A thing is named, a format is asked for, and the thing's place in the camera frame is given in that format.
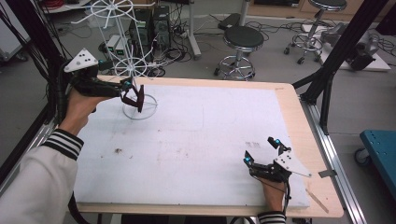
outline black metal post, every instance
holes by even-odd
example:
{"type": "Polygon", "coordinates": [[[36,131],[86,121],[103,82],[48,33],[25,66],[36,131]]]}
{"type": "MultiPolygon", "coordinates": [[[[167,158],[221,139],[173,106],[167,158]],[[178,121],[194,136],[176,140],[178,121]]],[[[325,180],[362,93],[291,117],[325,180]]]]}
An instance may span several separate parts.
{"type": "Polygon", "coordinates": [[[307,101],[312,105],[316,103],[320,94],[325,91],[320,111],[320,127],[326,134],[329,134],[327,130],[327,121],[330,108],[332,80],[337,70],[348,56],[348,53],[355,48],[356,44],[387,2],[388,0],[364,0],[322,67],[311,76],[293,83],[294,88],[299,88],[312,82],[308,90],[301,95],[303,101],[307,101]]]}

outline black and white striped cuff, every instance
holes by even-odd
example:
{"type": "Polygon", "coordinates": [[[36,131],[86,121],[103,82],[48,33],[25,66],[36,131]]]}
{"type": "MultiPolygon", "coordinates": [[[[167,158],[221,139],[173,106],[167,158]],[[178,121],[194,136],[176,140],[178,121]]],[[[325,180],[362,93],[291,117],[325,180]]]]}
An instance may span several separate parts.
{"type": "Polygon", "coordinates": [[[57,129],[42,146],[51,147],[76,161],[83,145],[84,142],[78,137],[62,129],[57,129]]]}
{"type": "Polygon", "coordinates": [[[286,223],[286,217],[282,212],[265,212],[258,215],[261,224],[286,223]]]}

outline black stool seat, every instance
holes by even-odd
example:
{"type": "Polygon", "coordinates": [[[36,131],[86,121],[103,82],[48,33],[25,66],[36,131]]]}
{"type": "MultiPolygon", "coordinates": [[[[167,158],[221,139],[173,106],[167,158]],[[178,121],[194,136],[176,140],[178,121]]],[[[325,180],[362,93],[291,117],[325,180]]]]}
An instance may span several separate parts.
{"type": "Polygon", "coordinates": [[[233,26],[225,30],[224,41],[233,49],[254,51],[262,46],[264,37],[262,37],[262,33],[253,28],[233,26]]]}
{"type": "Polygon", "coordinates": [[[309,0],[309,3],[314,7],[328,11],[340,11],[347,6],[346,0],[309,0]]]}

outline white sleeve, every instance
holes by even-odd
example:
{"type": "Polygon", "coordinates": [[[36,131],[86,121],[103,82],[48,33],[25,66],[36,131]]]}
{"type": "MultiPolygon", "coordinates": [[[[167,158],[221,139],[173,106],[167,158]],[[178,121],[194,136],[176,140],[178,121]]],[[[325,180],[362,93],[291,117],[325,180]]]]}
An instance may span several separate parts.
{"type": "Polygon", "coordinates": [[[17,177],[0,198],[0,223],[60,223],[73,192],[83,142],[55,130],[21,160],[17,177]]]}

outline gray floor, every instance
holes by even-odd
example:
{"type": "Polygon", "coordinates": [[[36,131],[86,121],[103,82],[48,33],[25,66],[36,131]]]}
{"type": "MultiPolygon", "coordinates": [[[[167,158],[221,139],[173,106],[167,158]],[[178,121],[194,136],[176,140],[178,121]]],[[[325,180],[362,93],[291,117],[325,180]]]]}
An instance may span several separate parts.
{"type": "MultiPolygon", "coordinates": [[[[76,21],[83,17],[81,11],[59,14],[54,18],[57,22],[76,21]]],[[[273,20],[264,18],[250,18],[249,21],[279,26],[291,20],[273,20]]],[[[197,19],[196,27],[212,27],[202,29],[202,33],[221,33],[214,27],[217,23],[211,17],[197,19]]],[[[89,50],[97,59],[104,59],[98,51],[102,37],[97,28],[91,30],[83,24],[73,26],[72,33],[61,36],[65,47],[77,54],[82,48],[89,50]]],[[[106,37],[116,33],[114,28],[105,32],[106,37]]],[[[292,31],[279,30],[269,35],[263,47],[252,53],[249,59],[256,67],[256,76],[251,81],[293,83],[306,77],[320,67],[315,63],[313,55],[308,55],[304,64],[296,63],[301,57],[301,51],[292,49],[290,55],[283,54],[283,50],[295,34],[292,31]]],[[[201,79],[220,79],[213,76],[213,72],[222,58],[233,54],[222,41],[222,36],[196,36],[202,51],[202,58],[198,61],[190,60],[185,63],[173,63],[166,66],[166,77],[184,77],[201,79]]],[[[396,64],[396,59],[380,50],[378,55],[387,63],[396,64]]],[[[363,214],[368,223],[396,223],[394,210],[396,202],[391,197],[385,184],[379,177],[374,166],[359,167],[353,160],[353,153],[363,147],[359,133],[367,129],[394,130],[396,127],[396,74],[392,67],[388,72],[352,72],[339,70],[333,81],[332,100],[329,115],[329,132],[344,166],[346,175],[358,198],[363,214]]],[[[46,82],[38,74],[31,61],[26,63],[13,60],[0,67],[0,164],[4,162],[10,151],[16,146],[26,132],[34,118],[46,103],[44,98],[46,82]]],[[[306,87],[297,90],[304,92],[306,87]]],[[[94,215],[88,216],[93,222],[94,215]]],[[[109,223],[110,216],[106,216],[104,223],[109,223]]],[[[64,223],[74,223],[71,217],[66,217],[64,223]]],[[[314,223],[350,223],[347,215],[340,218],[315,218],[314,223]]]]}

